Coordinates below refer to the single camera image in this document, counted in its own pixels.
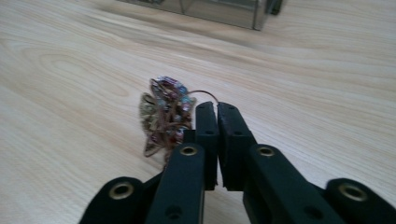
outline wood grain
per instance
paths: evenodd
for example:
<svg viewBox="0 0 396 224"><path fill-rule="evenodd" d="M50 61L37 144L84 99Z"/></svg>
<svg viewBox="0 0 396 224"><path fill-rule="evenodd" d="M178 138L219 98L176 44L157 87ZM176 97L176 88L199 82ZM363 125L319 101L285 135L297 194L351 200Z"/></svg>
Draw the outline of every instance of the wood grain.
<svg viewBox="0 0 396 224"><path fill-rule="evenodd" d="M356 179L396 205L395 12L295 0L256 32L109 0L0 1L0 222L78 223L108 180L158 174L138 120L157 76L237 106L312 183ZM247 222L240 193L206 194L205 223Z"/></svg>

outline screw hole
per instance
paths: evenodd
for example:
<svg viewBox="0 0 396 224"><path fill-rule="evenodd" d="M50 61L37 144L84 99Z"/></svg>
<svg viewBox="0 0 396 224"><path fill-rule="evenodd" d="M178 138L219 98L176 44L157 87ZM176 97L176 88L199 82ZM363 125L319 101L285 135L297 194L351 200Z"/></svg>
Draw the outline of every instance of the screw hole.
<svg viewBox="0 0 396 224"><path fill-rule="evenodd" d="M121 200L128 198L132 193L134 193L134 186L129 182L121 182L115 184L108 195L114 200Z"/></svg>
<svg viewBox="0 0 396 224"><path fill-rule="evenodd" d="M367 194L366 192L364 192L362 189L348 184L348 183L344 183L342 185L340 185L340 187L338 188L341 193L346 196L348 199L351 199L353 201L356 202L364 202L367 200Z"/></svg>
<svg viewBox="0 0 396 224"><path fill-rule="evenodd" d="M275 155L275 152L269 147L259 147L257 151L260 153L260 155L265 157L272 157Z"/></svg>
<svg viewBox="0 0 396 224"><path fill-rule="evenodd" d="M312 219L323 219L323 214L314 206L307 206L304 209L306 215Z"/></svg>
<svg viewBox="0 0 396 224"><path fill-rule="evenodd" d="M179 206L171 205L166 208L165 215L171 220L176 220L181 218L182 211Z"/></svg>
<svg viewBox="0 0 396 224"><path fill-rule="evenodd" d="M198 150L195 147L183 147L180 150L180 153L185 156L192 156L195 155L197 152Z"/></svg>

